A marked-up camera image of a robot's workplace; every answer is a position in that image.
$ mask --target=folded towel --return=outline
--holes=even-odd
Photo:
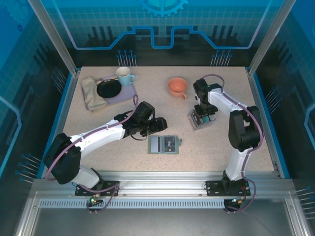
[[[100,97],[97,92],[97,85],[92,77],[87,77],[81,81],[81,87],[86,108],[94,112],[108,105],[106,100]]]

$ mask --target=light blue mug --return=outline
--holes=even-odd
[[[136,81],[134,75],[130,75],[130,69],[128,67],[122,66],[116,70],[118,76],[118,81],[122,86],[129,86]]]

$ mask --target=black mounting bracket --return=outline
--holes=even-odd
[[[248,182],[243,180],[242,186],[245,187],[246,196],[250,196],[251,190],[250,190]],[[229,193],[227,193],[221,180],[206,181],[204,188],[207,190],[208,197],[226,197],[226,196],[242,197],[244,196],[244,192],[240,188],[234,189],[230,191]]]
[[[119,183],[119,181],[104,181],[103,186],[102,186],[101,189],[109,188],[109,187],[111,187],[111,186],[114,186],[114,185],[117,184],[117,183]],[[113,195],[114,191],[115,191],[115,188],[112,188],[111,190],[108,190],[108,191],[106,191],[106,192],[100,193],[100,195],[101,195],[102,197],[111,197],[111,196]],[[119,189],[117,189],[117,191],[116,191],[114,197],[118,196],[118,191],[119,191]],[[83,189],[83,188],[80,187],[79,185],[76,186],[76,189],[75,189],[75,195],[76,195],[76,196],[80,196],[80,197],[82,197],[82,196],[83,196],[83,197],[91,197],[91,196],[93,196],[94,194],[95,194],[95,193],[91,193],[91,192],[89,192],[89,191]]]

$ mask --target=orange cup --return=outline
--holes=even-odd
[[[168,90],[173,97],[186,99],[187,94],[185,92],[187,90],[187,87],[188,84],[183,78],[175,77],[168,82]]]

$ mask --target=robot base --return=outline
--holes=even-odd
[[[223,172],[222,180],[206,181],[205,185],[208,197],[242,197],[244,196],[244,192],[241,187],[244,187],[246,189],[246,196],[251,195],[250,187],[247,181],[245,181],[244,179],[230,181],[229,178],[226,176],[225,171]]]
[[[119,183],[119,181],[104,181],[103,186],[101,187],[101,189],[105,189],[105,188],[109,188],[115,184]],[[102,197],[111,197],[113,195],[115,188],[108,190],[106,192],[102,192],[100,193],[100,195]],[[77,185],[76,190],[75,190],[75,195],[76,196],[83,196],[83,197],[91,197],[93,196],[95,193],[91,193],[88,192],[87,190],[81,188],[79,185]]]

